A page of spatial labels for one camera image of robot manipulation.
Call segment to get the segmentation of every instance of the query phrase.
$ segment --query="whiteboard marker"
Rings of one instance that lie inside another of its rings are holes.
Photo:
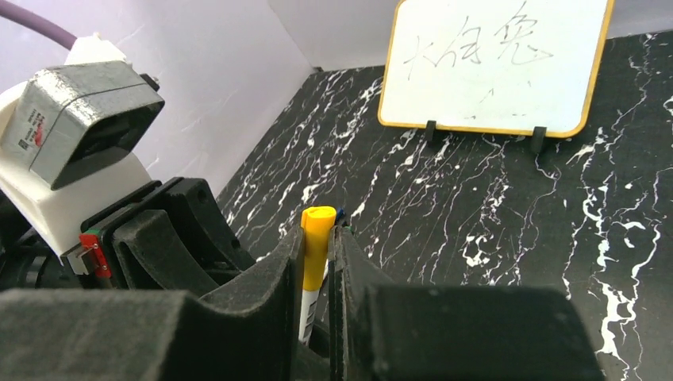
[[[325,274],[329,231],[337,211],[331,206],[315,206],[302,213],[304,229],[304,283],[299,314],[299,341],[308,344],[313,329],[317,298]]]

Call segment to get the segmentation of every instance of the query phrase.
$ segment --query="white wall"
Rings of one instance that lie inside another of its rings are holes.
[[[268,1],[311,66],[385,64],[398,0]],[[673,0],[616,0],[611,37],[671,28]]]
[[[266,0],[13,2],[159,77],[166,106],[135,153],[154,178],[203,177],[216,196],[311,72]],[[66,53],[0,19],[0,91]]]

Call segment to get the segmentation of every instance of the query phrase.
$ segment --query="small whiteboard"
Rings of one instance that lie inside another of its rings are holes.
[[[570,137],[586,124],[614,0],[402,0],[383,125]]]

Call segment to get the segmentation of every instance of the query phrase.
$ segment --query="yellow marker cap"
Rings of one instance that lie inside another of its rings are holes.
[[[306,291],[317,291],[322,286],[329,230],[334,226],[337,211],[331,206],[314,206],[302,212],[304,229],[304,287]]]

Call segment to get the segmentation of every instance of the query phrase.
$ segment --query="black tabletop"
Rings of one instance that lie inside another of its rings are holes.
[[[608,379],[671,379],[672,57],[673,33],[608,41],[586,128],[539,156],[470,133],[433,150],[377,122],[382,67],[316,73],[218,201],[255,256],[304,208],[342,206],[400,282],[555,288]]]

